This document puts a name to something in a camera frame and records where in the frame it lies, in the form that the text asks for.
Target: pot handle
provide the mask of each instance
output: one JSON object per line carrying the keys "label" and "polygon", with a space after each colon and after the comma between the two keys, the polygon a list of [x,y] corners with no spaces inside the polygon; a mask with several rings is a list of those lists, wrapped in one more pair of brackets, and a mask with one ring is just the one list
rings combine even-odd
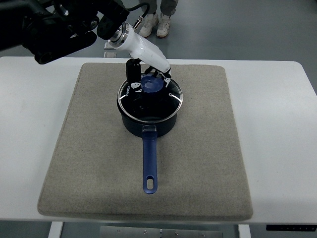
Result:
{"label": "pot handle", "polygon": [[158,189],[157,137],[154,125],[143,126],[143,190],[153,194]]}

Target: sneaker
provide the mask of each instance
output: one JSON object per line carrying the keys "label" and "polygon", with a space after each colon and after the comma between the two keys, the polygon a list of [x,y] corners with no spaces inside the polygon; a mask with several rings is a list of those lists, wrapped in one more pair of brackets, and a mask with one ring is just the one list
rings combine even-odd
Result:
{"label": "sneaker", "polygon": [[148,37],[150,33],[152,32],[153,27],[155,27],[159,23],[159,16],[155,14],[149,14],[146,17],[146,21],[144,25],[142,26],[139,35],[145,37]]}
{"label": "sneaker", "polygon": [[158,25],[157,36],[160,38],[164,38],[165,36],[167,36],[169,26],[170,26],[170,16],[166,16],[164,14],[161,14],[161,19],[160,19],[159,25]]}

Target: gray floor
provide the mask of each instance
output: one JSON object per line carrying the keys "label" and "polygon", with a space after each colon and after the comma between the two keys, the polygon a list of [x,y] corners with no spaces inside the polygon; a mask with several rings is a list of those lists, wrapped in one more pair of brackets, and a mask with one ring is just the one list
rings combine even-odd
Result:
{"label": "gray floor", "polygon": [[[123,0],[132,7],[137,0]],[[129,15],[133,24],[140,11]],[[180,0],[172,16],[170,34],[148,38],[168,59],[293,60],[299,62],[317,92],[316,0]],[[103,57],[105,42],[98,39],[72,57]],[[22,46],[2,56],[31,56]],[[124,52],[117,57],[128,58]],[[65,224],[63,238],[98,237],[100,224]],[[265,225],[250,226],[252,238],[317,237],[316,233],[266,232]],[[1,237],[47,237],[47,223],[0,222]]]}

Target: white table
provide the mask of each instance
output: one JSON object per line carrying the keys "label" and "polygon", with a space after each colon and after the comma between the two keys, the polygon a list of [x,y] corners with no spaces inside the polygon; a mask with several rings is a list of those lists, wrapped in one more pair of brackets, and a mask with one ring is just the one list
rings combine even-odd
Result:
{"label": "white table", "polygon": [[[81,68],[127,59],[0,58],[0,220],[42,216],[37,201]],[[254,214],[244,224],[317,223],[317,96],[288,61],[182,60],[225,68]]]}

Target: felt mat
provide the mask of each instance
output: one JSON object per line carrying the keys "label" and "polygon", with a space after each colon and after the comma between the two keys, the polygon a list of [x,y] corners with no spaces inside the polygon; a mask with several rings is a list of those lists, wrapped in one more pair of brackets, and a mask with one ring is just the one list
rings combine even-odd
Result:
{"label": "felt mat", "polygon": [[184,101],[174,128],[158,138],[157,192],[143,192],[142,139],[127,131],[116,105],[125,64],[86,63],[43,184],[39,213],[105,220],[251,218],[224,68],[171,68]]}

